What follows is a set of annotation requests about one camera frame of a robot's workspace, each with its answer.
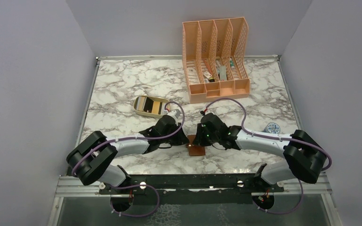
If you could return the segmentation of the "brown leather card holder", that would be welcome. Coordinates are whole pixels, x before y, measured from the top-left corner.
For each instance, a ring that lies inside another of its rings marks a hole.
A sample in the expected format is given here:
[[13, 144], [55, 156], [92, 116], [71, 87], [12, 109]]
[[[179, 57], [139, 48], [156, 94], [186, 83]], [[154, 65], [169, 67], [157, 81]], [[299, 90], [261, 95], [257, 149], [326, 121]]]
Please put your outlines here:
[[189, 156], [205, 156], [206, 150], [205, 147], [194, 145], [193, 141], [196, 135], [187, 135], [189, 143], [186, 145]]

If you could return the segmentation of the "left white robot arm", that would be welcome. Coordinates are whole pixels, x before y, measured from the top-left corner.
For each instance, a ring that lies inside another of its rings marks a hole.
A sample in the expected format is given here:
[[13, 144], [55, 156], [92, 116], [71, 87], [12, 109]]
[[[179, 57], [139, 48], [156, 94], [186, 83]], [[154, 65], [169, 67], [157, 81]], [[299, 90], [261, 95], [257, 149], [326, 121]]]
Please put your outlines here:
[[66, 157], [72, 175], [87, 186], [96, 181], [110, 184], [117, 193], [129, 189], [129, 176], [121, 166], [112, 166], [116, 157], [146, 154], [161, 144], [180, 146], [189, 143], [182, 124], [175, 116], [164, 115], [158, 122], [138, 134], [108, 140], [101, 131], [92, 132]]

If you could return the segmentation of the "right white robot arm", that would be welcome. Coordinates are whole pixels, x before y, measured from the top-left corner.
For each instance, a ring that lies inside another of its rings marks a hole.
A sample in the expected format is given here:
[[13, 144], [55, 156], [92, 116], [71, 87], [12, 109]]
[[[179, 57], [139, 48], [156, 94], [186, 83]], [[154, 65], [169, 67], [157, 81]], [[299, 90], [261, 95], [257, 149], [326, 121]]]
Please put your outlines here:
[[253, 185], [260, 192], [293, 178], [315, 184], [327, 158], [303, 130], [284, 135], [255, 132], [242, 126], [227, 126], [217, 115], [208, 113], [197, 125], [193, 144], [211, 146], [214, 143], [226, 150], [255, 150], [283, 158], [274, 164], [263, 164], [256, 172]]

